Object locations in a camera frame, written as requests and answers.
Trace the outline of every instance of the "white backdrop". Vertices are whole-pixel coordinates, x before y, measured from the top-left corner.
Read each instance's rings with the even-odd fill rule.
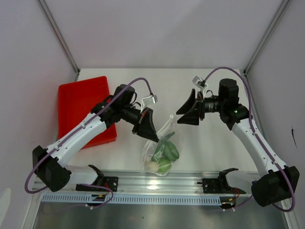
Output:
[[[295,192],[299,220],[304,219],[305,205],[304,11],[305,1],[291,3],[248,78],[267,140],[289,166],[300,171]]]
[[[244,69],[281,0],[46,0],[80,68]]]
[[[0,31],[0,193],[11,189],[1,229],[17,229],[31,152],[54,141],[58,86],[75,76],[34,0],[0,1]]]

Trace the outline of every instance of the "perforated metal strip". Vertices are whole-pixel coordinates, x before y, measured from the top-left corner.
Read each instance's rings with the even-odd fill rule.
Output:
[[[74,193],[46,193],[43,202],[70,202],[70,203],[102,203],[93,201],[95,197],[91,194]],[[209,196],[154,196],[154,195],[125,195],[114,194],[111,202],[113,204],[162,204],[162,205],[221,205],[219,197]]]

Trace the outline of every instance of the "clear plastic bag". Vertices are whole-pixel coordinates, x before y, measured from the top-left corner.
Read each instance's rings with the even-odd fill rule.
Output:
[[[175,161],[180,158],[182,135],[177,118],[170,115],[169,120],[157,132],[159,142],[148,141],[141,157],[141,172],[165,176]]]

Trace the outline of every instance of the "gray floor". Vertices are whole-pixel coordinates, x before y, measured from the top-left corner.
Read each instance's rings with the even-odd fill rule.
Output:
[[[94,210],[79,206],[61,211],[70,205],[43,203],[34,229],[288,228],[283,213],[272,206],[262,208],[253,200],[236,212],[218,212],[218,207],[208,206],[130,204],[109,204]]]

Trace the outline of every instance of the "transparent bag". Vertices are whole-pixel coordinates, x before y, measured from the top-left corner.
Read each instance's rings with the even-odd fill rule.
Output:
[[[157,132],[159,142],[147,141],[141,157],[141,172],[165,176],[175,161],[180,158],[182,135],[177,118],[170,115],[169,120]]]

